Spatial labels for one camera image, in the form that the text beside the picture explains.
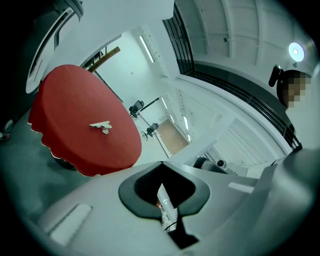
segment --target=red tablecloth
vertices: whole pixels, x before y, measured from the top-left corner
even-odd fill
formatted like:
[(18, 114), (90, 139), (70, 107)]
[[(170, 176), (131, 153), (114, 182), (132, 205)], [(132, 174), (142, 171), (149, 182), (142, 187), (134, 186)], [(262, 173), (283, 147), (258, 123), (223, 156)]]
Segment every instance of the red tablecloth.
[[(109, 134), (89, 127), (105, 121), (112, 126)], [(125, 107), (101, 80), (75, 65), (59, 66), (46, 76), (29, 123), (55, 157), (86, 176), (129, 168), (141, 154), (140, 134)]]

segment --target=ceiling fixture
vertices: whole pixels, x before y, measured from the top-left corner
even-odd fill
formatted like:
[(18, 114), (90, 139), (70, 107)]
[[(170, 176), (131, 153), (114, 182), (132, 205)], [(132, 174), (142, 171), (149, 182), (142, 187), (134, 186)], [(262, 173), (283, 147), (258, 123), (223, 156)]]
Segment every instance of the ceiling fixture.
[(148, 53), (151, 62), (154, 63), (154, 62), (155, 62), (155, 61), (154, 61), (154, 58), (152, 58), (152, 56), (151, 56), (151, 54), (150, 54), (150, 51), (149, 51), (149, 49), (148, 49), (148, 47), (147, 47), (147, 45), (146, 45), (146, 43), (145, 43), (145, 40), (144, 40), (144, 38), (142, 37), (142, 35), (140, 35), (140, 40), (141, 40), (141, 42), (142, 42), (142, 44), (143, 44), (146, 52)]
[(168, 107), (167, 107), (167, 105), (166, 105), (166, 103), (165, 103), (164, 98), (162, 98), (162, 97), (161, 97), (161, 100), (162, 100), (162, 102), (163, 102), (163, 104), (164, 104), (165, 108), (166, 108), (166, 109), (168, 109)]
[(184, 119), (186, 129), (189, 131), (188, 119), (185, 116), (183, 117), (183, 119)]
[(296, 62), (301, 62), (305, 58), (304, 48), (297, 42), (293, 42), (289, 45), (289, 54)]

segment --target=black cable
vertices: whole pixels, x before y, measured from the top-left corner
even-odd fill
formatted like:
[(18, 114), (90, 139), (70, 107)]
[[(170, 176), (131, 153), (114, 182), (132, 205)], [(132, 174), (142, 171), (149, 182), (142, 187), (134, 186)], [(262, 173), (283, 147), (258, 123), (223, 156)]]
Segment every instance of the black cable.
[(177, 221), (174, 222), (174, 223), (172, 223), (172, 224), (170, 224), (169, 226), (167, 226), (164, 230), (166, 231), (168, 228), (170, 228), (172, 225), (174, 225), (174, 224), (176, 224), (176, 223), (177, 223)]

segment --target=toy airplane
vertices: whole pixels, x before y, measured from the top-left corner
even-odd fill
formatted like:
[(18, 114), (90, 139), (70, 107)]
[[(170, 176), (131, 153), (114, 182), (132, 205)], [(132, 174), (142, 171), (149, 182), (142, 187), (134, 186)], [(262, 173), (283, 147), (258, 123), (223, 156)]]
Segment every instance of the toy airplane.
[(102, 128), (102, 132), (104, 134), (108, 134), (109, 133), (108, 129), (112, 128), (112, 126), (109, 123), (110, 121), (97, 122), (97, 123), (89, 124), (89, 126), (92, 128)]

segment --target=chair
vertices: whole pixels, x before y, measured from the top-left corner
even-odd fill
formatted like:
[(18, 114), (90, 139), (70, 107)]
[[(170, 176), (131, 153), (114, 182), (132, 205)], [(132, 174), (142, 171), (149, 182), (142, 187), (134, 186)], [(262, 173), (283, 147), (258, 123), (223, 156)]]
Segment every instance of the chair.
[(129, 107), (130, 115), (134, 118), (137, 118), (137, 112), (144, 107), (145, 103), (142, 100), (137, 100), (137, 102)]
[(158, 129), (159, 127), (159, 124), (156, 122), (156, 123), (153, 123), (150, 127), (148, 127), (146, 129), (146, 133), (143, 131), (144, 135), (142, 136), (145, 136), (146, 137), (146, 140), (148, 140), (148, 135), (150, 137), (153, 137), (155, 135), (155, 133), (153, 133), (156, 129)]

